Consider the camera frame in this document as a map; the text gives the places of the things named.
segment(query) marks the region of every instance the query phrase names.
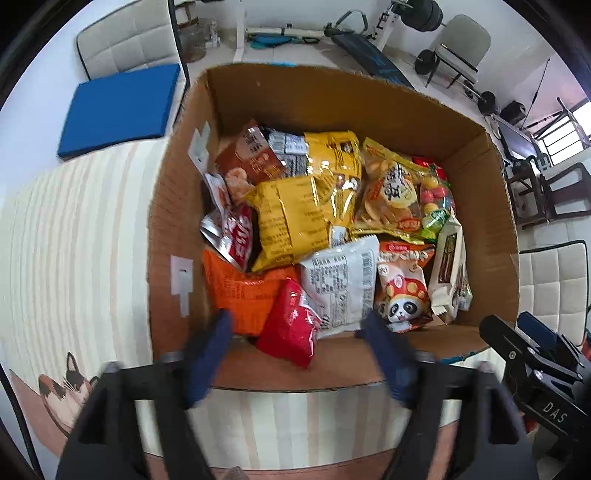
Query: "snack bag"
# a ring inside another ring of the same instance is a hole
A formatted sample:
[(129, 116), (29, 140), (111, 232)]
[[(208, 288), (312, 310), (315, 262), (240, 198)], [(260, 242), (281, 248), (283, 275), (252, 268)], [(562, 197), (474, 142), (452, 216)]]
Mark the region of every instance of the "snack bag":
[(216, 157), (216, 165), (236, 204), (260, 182), (279, 178), (285, 172), (254, 120)]
[(332, 175), (264, 181), (246, 200), (259, 214), (262, 252), (253, 272), (294, 264), (330, 245), (324, 206), (334, 189)]
[(221, 175), (206, 173), (204, 180), (216, 209), (201, 221), (201, 233), (234, 267), (245, 271), (252, 251), (252, 210), (232, 207)]
[(285, 358), (299, 367), (308, 367), (314, 356), (316, 331), (320, 327), (316, 309), (301, 285), (287, 278), (256, 347), (267, 355)]
[(260, 335), (284, 280), (299, 279), (293, 266), (244, 274), (209, 250), (203, 251), (203, 269), (216, 308), (232, 312), (240, 335)]
[(441, 181), (437, 175), (434, 164), (431, 166), (431, 175), (425, 175), (421, 179), (421, 209), (423, 218), (421, 232), (423, 238), (434, 240), (437, 234), (447, 222), (449, 213), (454, 208), (452, 193), (449, 185)]
[(431, 321), (423, 268), (434, 253), (432, 245), (380, 242), (375, 309), (390, 331), (404, 333)]
[(371, 139), (366, 139), (363, 147), (367, 152), (366, 158), (371, 155), (382, 159), (379, 168), (382, 173), (366, 187), (363, 205), (352, 226), (352, 236), (363, 235), (364, 232), (389, 233), (410, 242), (423, 243), (417, 186), (429, 171)]
[(355, 200), (361, 179), (359, 140), (353, 132), (305, 133), (308, 143), (308, 174), (326, 171), (335, 178), (330, 202), (324, 208), (324, 217), (337, 232), (344, 232), (355, 214)]
[(371, 235), (300, 262), (301, 285), (319, 309), (318, 338), (361, 328), (374, 299), (378, 250)]
[(361, 179), (359, 140), (350, 131), (305, 133), (303, 137), (265, 129), (269, 145), (285, 167), (286, 177), (332, 173), (335, 188), (324, 217), (331, 224), (331, 247), (348, 240)]
[(308, 143), (304, 137), (265, 130), (269, 146), (285, 167), (285, 177), (308, 175)]
[(445, 173), (445, 170), (443, 170), (430, 158), (412, 157), (412, 159), (413, 162), (416, 163), (416, 165), (434, 170), (441, 181), (447, 181), (447, 174)]
[(464, 248), (462, 225), (452, 210), (439, 233), (428, 289), (431, 310), (446, 323), (455, 320), (460, 304), (462, 310), (467, 310), (472, 301), (472, 292), (467, 282)]
[(363, 141), (361, 156), (365, 163), (365, 171), (370, 179), (377, 179), (385, 174), (395, 163), (401, 163), (403, 157), (375, 140), (367, 137)]

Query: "white chair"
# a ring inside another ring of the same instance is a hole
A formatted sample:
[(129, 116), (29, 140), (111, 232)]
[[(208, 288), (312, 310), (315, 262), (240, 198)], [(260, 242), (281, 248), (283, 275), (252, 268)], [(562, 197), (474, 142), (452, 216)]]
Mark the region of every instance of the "white chair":
[(78, 33), (76, 46), (89, 80), (178, 63), (181, 70), (166, 127), (167, 133), (171, 132), (190, 84), (181, 59), (172, 0), (138, 0), (125, 5)]
[(530, 312), (576, 346), (589, 305), (587, 245), (576, 240), (519, 253), (519, 312)]
[(470, 83), (478, 81), (478, 64), (491, 47), (491, 35), (475, 20), (466, 15), (456, 15), (441, 31), (435, 47), (435, 65), (427, 85), (440, 63), (451, 67), (457, 75), (448, 85), (451, 87), (461, 77)]

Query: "panda cartoon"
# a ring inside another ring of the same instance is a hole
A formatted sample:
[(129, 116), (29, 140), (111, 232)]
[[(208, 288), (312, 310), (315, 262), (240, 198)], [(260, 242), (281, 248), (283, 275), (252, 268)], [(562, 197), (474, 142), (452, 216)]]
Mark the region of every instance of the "panda cartoon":
[(392, 332), (406, 332), (413, 328), (429, 308), (429, 296), (423, 282), (417, 278), (396, 275), (386, 284), (385, 297), (378, 302), (378, 313), (387, 321)]

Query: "weight plate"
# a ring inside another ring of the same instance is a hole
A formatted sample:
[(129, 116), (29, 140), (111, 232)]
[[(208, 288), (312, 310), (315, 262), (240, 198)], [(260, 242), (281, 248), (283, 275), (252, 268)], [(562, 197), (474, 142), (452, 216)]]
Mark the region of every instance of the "weight plate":
[(404, 8), (400, 15), (402, 23), (407, 27), (422, 31), (422, 28), (429, 21), (433, 11), (433, 0), (408, 0), (412, 8)]
[(431, 14), (431, 17), (429, 17), (429, 20), (427, 21), (426, 25), (424, 26), (423, 31), (424, 32), (435, 31), (436, 29), (439, 28), (439, 25), (441, 25), (441, 22), (443, 22), (443, 11), (441, 10), (441, 7), (439, 7), (437, 2), (433, 2), (433, 13)]
[(431, 50), (423, 50), (414, 61), (414, 71), (419, 75), (427, 75), (433, 70), (435, 61), (435, 54)]
[(492, 92), (482, 92), (478, 100), (478, 109), (482, 115), (490, 115), (497, 111), (496, 97)]

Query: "barcode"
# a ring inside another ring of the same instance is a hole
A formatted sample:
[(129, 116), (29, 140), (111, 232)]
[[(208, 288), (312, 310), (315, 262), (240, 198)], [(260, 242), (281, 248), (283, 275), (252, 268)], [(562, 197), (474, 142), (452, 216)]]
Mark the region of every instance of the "barcode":
[(371, 285), (375, 278), (374, 256), (371, 252), (361, 254), (363, 261), (363, 286)]

